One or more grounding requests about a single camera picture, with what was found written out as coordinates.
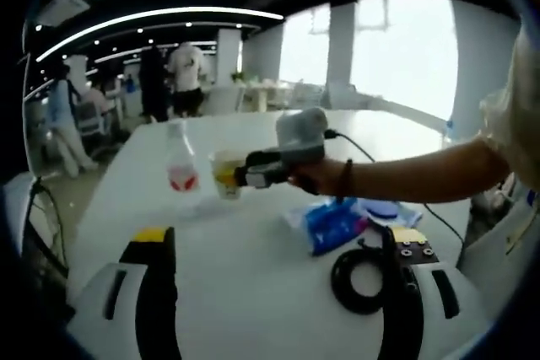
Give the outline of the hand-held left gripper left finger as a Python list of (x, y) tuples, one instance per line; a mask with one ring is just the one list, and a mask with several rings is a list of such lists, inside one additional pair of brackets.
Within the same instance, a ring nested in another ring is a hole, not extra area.
[(93, 359), (180, 359), (173, 228), (145, 228), (79, 294), (67, 331)]

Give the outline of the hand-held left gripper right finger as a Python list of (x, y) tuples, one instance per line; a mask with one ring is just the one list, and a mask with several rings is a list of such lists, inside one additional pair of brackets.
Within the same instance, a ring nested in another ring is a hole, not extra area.
[(459, 359), (490, 326), (477, 289), (422, 235), (378, 225), (383, 277), (380, 359)]

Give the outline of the person's right hand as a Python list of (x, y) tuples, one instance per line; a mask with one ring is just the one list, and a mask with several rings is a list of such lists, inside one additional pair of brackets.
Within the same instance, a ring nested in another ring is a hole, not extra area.
[(323, 159), (310, 164), (297, 164), (288, 182), (312, 195), (345, 197), (351, 191), (352, 161)]

